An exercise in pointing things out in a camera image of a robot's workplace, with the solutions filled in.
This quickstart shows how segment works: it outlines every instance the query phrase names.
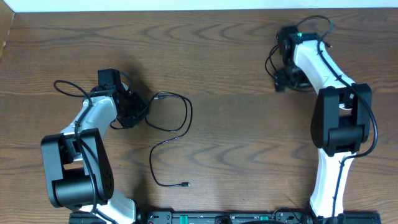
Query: wooden table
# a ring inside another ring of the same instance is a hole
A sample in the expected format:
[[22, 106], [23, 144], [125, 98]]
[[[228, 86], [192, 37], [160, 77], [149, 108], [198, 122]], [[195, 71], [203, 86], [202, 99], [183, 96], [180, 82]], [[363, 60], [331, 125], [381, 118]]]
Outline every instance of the wooden table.
[[[158, 187], [149, 172], [151, 147], [175, 134], [145, 123], [108, 130], [115, 186], [138, 207], [305, 207], [318, 165], [310, 136], [317, 96], [276, 93], [264, 61], [278, 29], [312, 14], [333, 19], [330, 55], [374, 93], [379, 144], [353, 162], [345, 209], [378, 211], [383, 223], [397, 223], [398, 9], [17, 14], [0, 63], [0, 222], [67, 222], [70, 211], [47, 198], [40, 141], [74, 119], [81, 99], [57, 93], [52, 83], [90, 90], [104, 68], [130, 74], [147, 98], [168, 90], [193, 102], [190, 132], [154, 153], [158, 179], [190, 181], [189, 188]], [[303, 28], [321, 32], [326, 25]], [[281, 66], [279, 55], [274, 61]], [[172, 128], [183, 113], [180, 101], [161, 101], [149, 119]]]

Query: wire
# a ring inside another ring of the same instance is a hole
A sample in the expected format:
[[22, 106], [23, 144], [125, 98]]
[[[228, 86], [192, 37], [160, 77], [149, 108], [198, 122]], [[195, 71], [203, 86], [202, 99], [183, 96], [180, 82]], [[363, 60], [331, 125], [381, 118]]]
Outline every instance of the wire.
[[172, 92], [168, 92], [168, 91], [161, 91], [161, 92], [158, 92], [158, 93], [156, 93], [156, 94], [150, 99], [149, 104], [148, 104], [148, 108], [149, 108], [150, 104], [153, 102], [153, 100], [163, 100], [163, 99], [166, 99], [166, 98], [180, 98], [180, 99], [182, 99], [182, 101], [184, 102], [184, 105], [185, 105], [185, 118], [184, 118], [184, 122], [182, 123], [182, 125], [181, 125], [179, 128], [169, 130], [169, 129], [164, 129], [164, 128], [160, 128], [160, 127], [154, 126], [153, 124], [150, 124], [150, 122], [148, 122], [147, 118], [145, 118], [146, 123], [147, 123], [150, 127], [153, 127], [153, 128], [155, 128], [155, 129], [158, 129], [158, 130], [161, 130], [161, 131], [171, 132], [171, 133], [180, 130], [180, 129], [184, 126], [184, 124], [185, 124], [185, 122], [186, 122], [186, 120], [187, 120], [187, 116], [188, 116], [188, 106], [187, 106], [187, 102], [186, 102], [186, 101], [188, 101], [188, 103], [189, 103], [189, 105], [190, 105], [190, 109], [191, 109], [191, 110], [190, 110], [190, 114], [191, 114], [191, 116], [190, 116], [190, 120], [189, 120], [188, 127], [187, 127], [187, 129], [185, 130], [185, 132], [184, 132], [183, 134], [181, 134], [181, 135], [179, 135], [179, 136], [177, 136], [177, 137], [168, 139], [168, 140], [166, 140], [166, 141], [162, 141], [162, 142], [156, 144], [156, 145], [150, 150], [150, 153], [149, 153], [149, 167], [150, 167], [150, 172], [151, 172], [152, 177], [154, 178], [154, 181], [156, 182], [156, 184], [159, 185], [159, 186], [161, 186], [161, 187], [188, 187], [188, 186], [190, 186], [190, 183], [189, 183], [189, 182], [182, 182], [181, 184], [161, 184], [161, 183], [156, 179], [155, 173], [154, 173], [154, 168], [153, 168], [153, 166], [152, 166], [152, 153], [153, 153], [154, 149], [157, 148], [157, 147], [159, 147], [159, 146], [161, 146], [161, 145], [163, 145], [163, 144], [165, 144], [165, 143], [168, 143], [168, 142], [170, 142], [170, 141], [174, 141], [174, 140], [177, 140], [177, 139], [182, 138], [184, 135], [186, 135], [186, 134], [188, 133], [188, 131], [189, 131], [190, 127], [191, 127], [191, 124], [192, 124], [192, 117], [193, 117], [192, 102], [191, 102], [188, 98], [186, 98], [186, 97], [184, 97], [184, 96], [182, 96], [182, 95], [179, 95], [179, 94], [176, 94], [176, 93], [172, 93]]
[[112, 124], [116, 121], [116, 119], [114, 119], [110, 124], [109, 127], [111, 127], [113, 130], [120, 130], [120, 129], [127, 129], [127, 128], [117, 128], [115, 126], [113, 126]]
[[151, 124], [151, 123], [148, 121], [148, 119], [147, 119], [146, 117], [145, 117], [145, 122], [146, 122], [149, 126], [155, 128], [155, 129], [161, 130], [161, 131], [166, 131], [166, 132], [170, 132], [170, 133], [179, 131], [179, 130], [184, 126], [185, 122], [187, 121], [187, 116], [188, 116], [188, 106], [187, 106], [187, 102], [185, 101], [184, 98], [179, 97], [179, 96], [174, 96], [174, 95], [170, 96], [170, 95], [167, 95], [167, 96], [161, 96], [161, 97], [159, 97], [159, 96], [157, 96], [157, 94], [154, 95], [154, 96], [150, 99], [150, 101], [148, 102], [148, 107], [149, 107], [149, 105], [152, 103], [153, 100], [163, 100], [163, 99], [166, 99], [166, 98], [180, 98], [180, 99], [184, 102], [184, 105], [185, 105], [185, 118], [184, 118], [184, 122], [181, 124], [181, 126], [180, 126], [179, 128], [177, 128], [177, 129], [172, 129], [172, 130], [164, 129], [164, 128], [160, 128], [160, 127], [154, 126], [153, 124]]
[[331, 67], [331, 65], [328, 63], [328, 61], [326, 60], [326, 58], [323, 56], [323, 51], [320, 49], [320, 44], [321, 42], [323, 42], [323, 39], [333, 30], [333, 23], [332, 21], [327, 18], [326, 16], [321, 16], [321, 15], [315, 15], [315, 16], [310, 16], [307, 17], [305, 19], [303, 19], [302, 21], [300, 21], [297, 26], [299, 26], [300, 24], [302, 24], [303, 22], [309, 20], [309, 19], [325, 19], [328, 21], [329, 23], [329, 29], [320, 37], [320, 39], [318, 40], [318, 44], [317, 44], [317, 51], [319, 56], [321, 57], [323, 63], [329, 68], [329, 70], [332, 72], [332, 74], [336, 77], [337, 80], [339, 80], [342, 84], [344, 84], [345, 86], [347, 86], [347, 88], [349, 88], [354, 95], [362, 102], [363, 106], [365, 107], [366, 111], [369, 113], [369, 117], [372, 121], [373, 124], [373, 142], [370, 146], [370, 148], [365, 151], [362, 154], [356, 154], [356, 155], [352, 155], [352, 156], [347, 156], [345, 158], [343, 158], [340, 162], [340, 171], [338, 174], [338, 179], [337, 179], [337, 184], [336, 184], [336, 190], [335, 190], [335, 196], [333, 197], [333, 210], [332, 210], [332, 214], [331, 214], [331, 220], [333, 220], [334, 222], [334, 217], [335, 217], [335, 210], [336, 210], [336, 199], [337, 199], [337, 195], [338, 195], [338, 189], [340, 186], [340, 181], [341, 181], [341, 175], [343, 173], [343, 168], [345, 165], [345, 162], [348, 159], [354, 159], [354, 158], [360, 158], [360, 157], [364, 157], [367, 156], [368, 154], [370, 154], [371, 152], [373, 152], [374, 148], [376, 147], [377, 144], [377, 140], [378, 140], [378, 130], [377, 130], [377, 123], [376, 123], [376, 118], [373, 114], [373, 111], [371, 109], [371, 107], [369, 106], [368, 102], [366, 102], [366, 100], [356, 91], [356, 89], [354, 87], [352, 87], [349, 83], [347, 83], [346, 81], [344, 81], [341, 78], [341, 75], [338, 75], [336, 73], [336, 71], [334, 71], [334, 69]]
[[275, 68], [275, 66], [274, 66], [274, 64], [272, 63], [271, 56], [275, 53], [275, 51], [276, 51], [278, 48], [279, 48], [278, 45], [273, 46], [273, 48], [272, 48], [271, 51], [269, 52], [269, 56], [267, 57], [267, 60], [266, 60], [265, 64], [264, 64], [264, 66], [265, 66], [265, 68], [266, 68], [266, 71], [267, 71], [268, 75], [271, 76], [271, 78], [273, 78], [274, 80], [276, 80], [276, 77], [275, 77], [273, 74], [271, 74], [271, 72], [268, 71], [267, 63], [268, 63], [268, 60], [270, 60], [270, 61], [271, 61], [271, 65], [272, 65], [272, 67], [274, 68], [275, 72], [277, 71], [276, 68]]
[[301, 223], [301, 220], [296, 216], [296, 214], [290, 209], [290, 208], [288, 208], [288, 207], [282, 207], [282, 208], [278, 208], [277, 210], [275, 210], [274, 211], [274, 213], [272, 214], [272, 219], [275, 219], [276, 220], [276, 217], [275, 217], [275, 214], [279, 211], [279, 210], [288, 210], [288, 211], [290, 211], [291, 213], [293, 213], [293, 216], [294, 216], [294, 218], [296, 218], [296, 220], [298, 221], [298, 223], [296, 223], [296, 224], [299, 224], [299, 223]]
[[99, 211], [98, 209], [97, 211], [97, 215], [99, 215], [103, 220], [106, 220], [112, 224], [117, 224], [117, 222], [115, 220], [113, 220], [112, 218], [106, 216], [105, 214], [103, 214], [101, 211]]
[[57, 87], [57, 83], [65, 83], [65, 84], [68, 84], [68, 85], [71, 85], [71, 86], [77, 88], [78, 90], [80, 90], [83, 93], [83, 96], [85, 96], [87, 98], [87, 100], [88, 100], [87, 108], [82, 112], [82, 114], [79, 116], [79, 118], [75, 121], [75, 139], [76, 139], [77, 146], [78, 146], [78, 148], [79, 148], [79, 150], [81, 152], [81, 156], [82, 156], [82, 158], [83, 158], [83, 160], [84, 160], [84, 162], [86, 164], [86, 167], [87, 167], [87, 170], [88, 170], [88, 175], [90, 176], [91, 185], [93, 186], [93, 207], [91, 208], [91, 212], [90, 213], [95, 215], [96, 211], [97, 211], [97, 209], [96, 209], [97, 208], [97, 191], [98, 191], [97, 184], [96, 184], [96, 181], [95, 181], [95, 176], [93, 174], [93, 170], [91, 168], [90, 162], [89, 162], [89, 160], [87, 158], [86, 151], [84, 150], [84, 148], [82, 146], [82, 143], [81, 143], [82, 140], [80, 139], [80, 133], [78, 132], [79, 127], [80, 127], [80, 123], [81, 123], [82, 119], [86, 116], [87, 112], [93, 106], [93, 102], [92, 102], [91, 98], [88, 96], [87, 92], [84, 89], [80, 88], [80, 86], [78, 86], [78, 85], [76, 85], [76, 84], [74, 84], [72, 82], [65, 81], [65, 80], [56, 80], [54, 82], [53, 85], [54, 85], [54, 88], [57, 91], [59, 91], [60, 93], [65, 94], [67, 96], [73, 96], [73, 97], [80, 97], [80, 96], [72, 95], [72, 94], [69, 94], [69, 93], [65, 93], [64, 91], [60, 90]]
[[99, 162], [98, 162], [98, 158], [97, 158], [97, 156], [94, 154], [94, 152], [91, 150], [91, 148], [87, 145], [87, 143], [86, 142], [84, 142], [82, 139], [80, 139], [80, 141], [81, 141], [81, 145], [82, 146], [84, 146], [84, 147], [86, 147], [86, 150], [91, 154], [91, 156], [94, 158], [94, 160], [95, 160], [95, 162], [97, 163], [97, 165], [99, 165]]
[[288, 86], [288, 88], [291, 89], [291, 90], [293, 90], [293, 91], [297, 91], [297, 92], [301, 92], [301, 93], [311, 93], [311, 92], [314, 92], [314, 91], [315, 91], [313, 88], [312, 88], [312, 89], [309, 89], [309, 90], [294, 88], [294, 87], [292, 87], [292, 86]]

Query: white wall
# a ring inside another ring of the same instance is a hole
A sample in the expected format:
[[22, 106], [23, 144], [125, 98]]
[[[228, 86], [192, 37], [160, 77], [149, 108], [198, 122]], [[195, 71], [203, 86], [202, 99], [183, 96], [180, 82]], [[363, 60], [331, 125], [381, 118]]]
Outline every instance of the white wall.
[[14, 12], [398, 7], [398, 0], [4, 0]]

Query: cable connector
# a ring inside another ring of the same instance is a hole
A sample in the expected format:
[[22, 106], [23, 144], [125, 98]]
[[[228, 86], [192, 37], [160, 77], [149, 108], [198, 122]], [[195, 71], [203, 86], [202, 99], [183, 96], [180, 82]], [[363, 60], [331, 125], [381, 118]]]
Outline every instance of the cable connector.
[[285, 91], [285, 87], [288, 86], [286, 74], [283, 69], [276, 71], [275, 73], [275, 91], [280, 93]]
[[327, 41], [323, 41], [323, 43], [328, 47], [328, 48], [332, 48], [333, 46], [331, 44], [329, 44]]
[[189, 187], [189, 186], [191, 186], [191, 183], [189, 183], [189, 182], [182, 182], [181, 183], [181, 187]]
[[163, 99], [166, 99], [166, 98], [168, 98], [168, 96], [166, 96], [166, 95], [159, 95], [159, 96], [155, 96], [155, 97], [154, 97], [154, 100], [163, 100]]

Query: robotic arm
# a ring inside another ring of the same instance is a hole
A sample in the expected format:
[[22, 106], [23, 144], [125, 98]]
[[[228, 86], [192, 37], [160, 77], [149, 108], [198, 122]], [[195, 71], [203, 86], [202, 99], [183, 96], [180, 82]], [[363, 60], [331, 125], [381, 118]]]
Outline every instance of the robotic arm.
[[[297, 85], [309, 82], [318, 94], [311, 134], [318, 148], [319, 164], [310, 205], [317, 217], [329, 218], [343, 213], [343, 194], [353, 159], [345, 162], [337, 186], [340, 162], [345, 157], [356, 154], [361, 143], [367, 140], [369, 115], [358, 97], [337, 80], [322, 60], [317, 49], [319, 40], [316, 33], [301, 33], [296, 26], [282, 28], [277, 34], [277, 41], [285, 68], [276, 75], [283, 81], [277, 79], [275, 84], [280, 88], [283, 83]], [[370, 87], [367, 84], [357, 85], [346, 76], [327, 54], [323, 42], [320, 43], [320, 50], [341, 79], [354, 87], [370, 105]], [[340, 115], [340, 109], [351, 110], [351, 114]], [[339, 191], [335, 199], [335, 214], [332, 214], [336, 188]]]
[[149, 113], [147, 103], [138, 95], [130, 95], [130, 88], [121, 83], [119, 71], [98, 71], [98, 86], [84, 98], [83, 108], [60, 134], [46, 136], [42, 140], [42, 155], [49, 199], [54, 207], [90, 212], [93, 208], [93, 185], [88, 175], [88, 164], [65, 169], [64, 165], [82, 160], [75, 137], [76, 122], [83, 114], [78, 132], [84, 143], [83, 150], [93, 170], [98, 204], [96, 215], [108, 223], [134, 223], [135, 203], [114, 189], [113, 174], [102, 138], [115, 119], [123, 128], [132, 128]]

